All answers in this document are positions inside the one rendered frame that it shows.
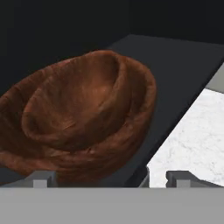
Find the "large brown wooden bowl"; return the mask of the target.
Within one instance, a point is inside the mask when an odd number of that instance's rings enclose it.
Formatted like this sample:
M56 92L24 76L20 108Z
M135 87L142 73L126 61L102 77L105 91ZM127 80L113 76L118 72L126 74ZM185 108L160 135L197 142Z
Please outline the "large brown wooden bowl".
M25 134L22 127L25 106L53 75L53 70L73 58L65 59L23 78L0 96L0 164L25 176L35 171L55 172L60 185L96 183L126 165L150 127L157 84L146 65L121 56L127 66L130 109L118 131L99 143L72 151L42 145Z

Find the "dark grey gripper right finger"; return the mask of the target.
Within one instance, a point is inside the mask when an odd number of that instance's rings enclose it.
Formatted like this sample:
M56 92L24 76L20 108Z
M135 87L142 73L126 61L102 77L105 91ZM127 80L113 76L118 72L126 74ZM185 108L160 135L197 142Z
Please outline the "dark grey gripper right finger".
M197 178L189 171L167 171L165 176L167 188L219 187L212 182Z

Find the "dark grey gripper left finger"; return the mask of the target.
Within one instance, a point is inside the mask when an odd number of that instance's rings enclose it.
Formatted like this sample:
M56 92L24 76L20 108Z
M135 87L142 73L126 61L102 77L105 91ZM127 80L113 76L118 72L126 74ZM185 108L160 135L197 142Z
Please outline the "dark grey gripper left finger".
M11 170L0 170L0 187L48 188L56 186L54 171L35 171L26 177Z

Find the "small brown wooden bowl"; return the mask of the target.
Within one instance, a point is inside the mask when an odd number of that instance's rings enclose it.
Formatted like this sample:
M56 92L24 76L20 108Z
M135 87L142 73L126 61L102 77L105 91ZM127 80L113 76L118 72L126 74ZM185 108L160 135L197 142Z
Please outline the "small brown wooden bowl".
M129 110L123 56L96 51L53 70L25 106L22 127L39 144L77 151L118 131Z

